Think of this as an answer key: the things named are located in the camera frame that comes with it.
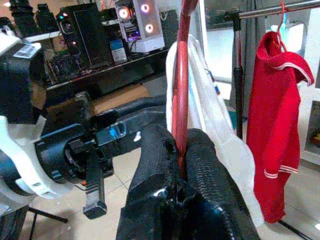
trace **label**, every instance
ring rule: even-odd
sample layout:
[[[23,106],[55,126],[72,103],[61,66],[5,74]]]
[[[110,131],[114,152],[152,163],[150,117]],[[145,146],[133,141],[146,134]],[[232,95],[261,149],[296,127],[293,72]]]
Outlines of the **label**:
[[[122,41],[118,39],[118,40],[111,41],[110,47],[111,47],[111,50],[117,50],[117,49],[122,49],[124,45],[122,44]]]
[[[13,56],[20,59],[30,59],[40,48],[41,45],[39,43],[26,44],[22,48],[20,48],[19,51],[13,54]]]
[[[214,90],[215,90],[216,94],[219,96],[220,95],[220,90],[219,90],[218,86],[215,86]]]

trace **red clothes hanger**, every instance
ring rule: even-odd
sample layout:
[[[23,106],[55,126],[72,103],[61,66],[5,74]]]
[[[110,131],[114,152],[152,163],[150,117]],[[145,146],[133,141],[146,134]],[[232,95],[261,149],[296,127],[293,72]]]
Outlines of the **red clothes hanger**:
[[[281,13],[281,22],[278,26],[278,30],[277,30],[277,34],[278,34],[278,37],[279,37],[279,43],[280,43],[280,48],[283,47],[284,51],[286,52],[287,51],[287,48],[286,48],[286,45],[284,44],[284,42],[282,41],[282,38],[281,38],[281,33],[280,33],[280,28],[283,24],[283,21],[284,21],[284,15],[285,15],[285,11],[286,11],[286,7],[285,7],[285,1],[284,0],[281,0],[281,8],[282,8],[282,13]]]
[[[182,178],[186,177],[185,154],[188,128],[188,36],[190,18],[198,0],[182,0],[177,37],[177,54],[172,99],[172,135],[178,150],[178,165]]]

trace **white stripe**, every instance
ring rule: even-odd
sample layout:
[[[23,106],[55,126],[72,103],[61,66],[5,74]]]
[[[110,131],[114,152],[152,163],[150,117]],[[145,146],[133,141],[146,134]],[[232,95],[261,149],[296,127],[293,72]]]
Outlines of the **white stripe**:
[[[298,169],[294,169],[294,168],[289,168],[289,167],[286,167],[286,166],[281,166],[280,169],[282,170],[286,170],[286,171],[289,171],[289,172],[292,172],[292,173],[298,173]]]
[[[287,170],[279,170],[279,172],[287,173],[287,174],[297,174],[295,171],[287,171]]]
[[[284,168],[284,169],[291,169],[291,170],[294,170],[294,171],[298,171],[297,168],[293,168],[291,166],[285,166],[285,165],[281,165],[280,168]]]
[[[279,172],[283,172],[283,173],[287,173],[287,174],[293,174],[293,172],[287,171],[287,170],[279,170]]]
[[[264,175],[268,178],[268,179],[276,179],[278,176],[268,176],[266,173],[264,173]]]
[[[288,169],[288,168],[284,168],[284,167],[280,167],[281,170],[286,170],[286,171],[289,171],[289,172],[293,172],[293,173],[298,173],[298,171],[294,171],[294,170],[291,170],[291,169]]]
[[[269,173],[269,172],[267,172],[267,170],[265,169],[264,170],[264,172],[266,173],[266,174],[268,174],[268,175],[270,175],[270,176],[277,176],[278,175],[278,173]]]
[[[270,174],[268,173],[266,170],[264,170],[264,175],[268,178],[268,179],[276,179],[278,177],[278,173],[276,174]]]
[[[308,76],[308,74],[301,67],[293,64],[292,62],[285,62],[281,66],[274,67],[274,69],[283,70],[286,67],[292,67],[292,68],[298,69],[302,73],[302,75],[305,77],[305,79],[308,81],[308,86],[311,85],[311,78]]]

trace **electronics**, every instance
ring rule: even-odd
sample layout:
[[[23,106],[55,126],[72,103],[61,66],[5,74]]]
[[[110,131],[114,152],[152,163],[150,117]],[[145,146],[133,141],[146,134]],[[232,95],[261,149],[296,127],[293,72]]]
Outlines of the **electronics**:
[[[170,48],[177,41],[179,21],[176,10],[160,12],[161,26],[164,38],[164,45]]]
[[[76,59],[68,51],[54,56],[46,61],[49,69],[47,87],[64,83],[81,74],[81,70]]]
[[[9,39],[14,45],[6,45]],[[34,124],[46,95],[44,55],[40,43],[23,44],[14,36],[0,35],[0,116],[10,124]]]
[[[5,33],[6,35],[11,35],[11,36],[16,35],[16,31],[15,31],[11,21],[6,16],[0,17],[0,31],[2,33]]]
[[[113,63],[96,3],[60,8],[56,16],[68,50],[84,69]]]
[[[116,10],[112,7],[109,9],[104,9],[100,11],[101,20],[103,22],[108,22],[111,20],[118,19]]]
[[[117,0],[115,9],[131,52],[148,53],[165,47],[155,0]]]
[[[38,4],[38,11],[35,13],[35,20],[43,33],[59,31],[54,14],[50,12],[48,4]]]
[[[30,6],[28,0],[10,0],[11,15],[18,28],[17,35],[21,38],[40,34],[32,10],[33,7]]]
[[[110,42],[112,57],[115,64],[121,64],[127,61],[127,55],[121,39]]]

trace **shelf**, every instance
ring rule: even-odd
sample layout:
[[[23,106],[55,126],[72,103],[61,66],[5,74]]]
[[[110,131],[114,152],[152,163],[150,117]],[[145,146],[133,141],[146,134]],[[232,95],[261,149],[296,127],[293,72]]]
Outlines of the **shelf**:
[[[131,65],[131,64],[133,64],[135,62],[138,62],[138,61],[141,61],[141,60],[146,60],[146,59],[153,58],[153,57],[160,56],[160,55],[164,55],[164,58],[165,58],[167,56],[167,52],[168,52],[168,49],[165,49],[165,50],[161,50],[159,52],[153,53],[153,54],[149,54],[149,55],[146,55],[146,56],[134,59],[134,60],[130,60],[130,61],[118,64],[118,65],[110,66],[108,68],[105,68],[103,70],[100,70],[100,71],[97,71],[97,72],[94,72],[94,73],[89,73],[87,75],[76,77],[76,78],[71,79],[71,80],[66,81],[66,82],[62,82],[62,83],[59,83],[59,84],[56,84],[56,85],[53,85],[53,86],[49,86],[46,90],[47,91],[51,91],[51,90],[54,90],[54,89],[58,89],[58,88],[60,88],[62,86],[65,86],[67,84],[71,84],[71,83],[74,83],[74,82],[77,82],[77,81],[80,81],[80,80],[83,80],[83,79],[86,79],[86,78],[89,78],[89,77],[93,77],[93,76],[96,76],[96,75],[99,75],[99,74],[102,74],[102,73],[105,73],[105,72],[110,72],[111,70],[119,69],[119,68],[121,68],[123,66]]]
[[[48,32],[40,35],[28,36],[28,37],[25,37],[24,39],[33,43],[33,42],[37,42],[45,39],[55,38],[59,35],[59,33],[60,33],[59,31],[53,31],[53,32]]]

